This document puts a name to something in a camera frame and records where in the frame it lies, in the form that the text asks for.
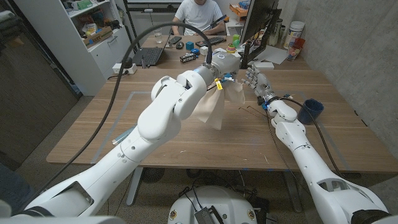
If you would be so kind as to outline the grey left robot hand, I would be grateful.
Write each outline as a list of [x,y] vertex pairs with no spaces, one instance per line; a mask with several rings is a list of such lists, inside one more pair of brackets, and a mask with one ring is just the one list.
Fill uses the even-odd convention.
[[236,79],[239,72],[240,58],[226,52],[218,52],[211,55],[211,63],[205,61],[198,67],[198,73],[207,85],[210,85],[215,78],[223,78],[229,73],[231,78]]

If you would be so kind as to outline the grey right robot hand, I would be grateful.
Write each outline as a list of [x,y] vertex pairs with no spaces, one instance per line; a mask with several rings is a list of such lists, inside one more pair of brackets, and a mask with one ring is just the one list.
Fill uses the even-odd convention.
[[248,67],[245,77],[241,81],[254,90],[258,105],[268,106],[277,97],[270,81],[258,68]]

